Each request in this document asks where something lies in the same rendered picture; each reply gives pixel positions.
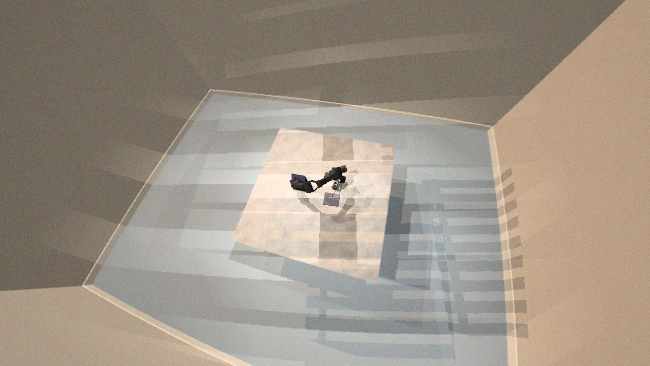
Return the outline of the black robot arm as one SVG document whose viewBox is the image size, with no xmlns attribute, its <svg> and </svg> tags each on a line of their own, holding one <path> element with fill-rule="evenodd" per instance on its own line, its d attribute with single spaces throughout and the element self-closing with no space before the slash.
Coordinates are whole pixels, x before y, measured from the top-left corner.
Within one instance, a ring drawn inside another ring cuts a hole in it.
<svg viewBox="0 0 650 366">
<path fill-rule="evenodd" d="M 301 183 L 301 179 L 294 177 L 294 179 L 290 180 L 290 184 L 294 190 L 303 189 L 306 193 L 312 193 L 315 192 L 318 188 L 321 188 L 324 184 L 330 182 L 333 179 L 339 179 L 342 176 L 342 173 L 346 172 L 347 168 L 345 165 L 340 166 L 340 167 L 332 167 L 332 170 L 329 171 L 329 175 L 322 178 L 321 180 L 310 180 L 305 183 Z M 312 184 L 316 183 L 317 188 L 314 190 L 312 187 Z"/>
</svg>

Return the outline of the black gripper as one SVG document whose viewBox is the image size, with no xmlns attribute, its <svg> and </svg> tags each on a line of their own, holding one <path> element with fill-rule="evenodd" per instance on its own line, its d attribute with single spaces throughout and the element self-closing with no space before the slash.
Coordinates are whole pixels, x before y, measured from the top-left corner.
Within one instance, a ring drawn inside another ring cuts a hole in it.
<svg viewBox="0 0 650 366">
<path fill-rule="evenodd" d="M 326 172 L 325 175 L 324 175 L 324 177 L 326 177 L 326 176 L 328 176 L 328 175 L 329 175 L 329 173 Z M 345 183 L 346 176 L 341 176 L 341 177 L 339 178 L 339 180 L 340 180 L 340 183 Z"/>
</svg>

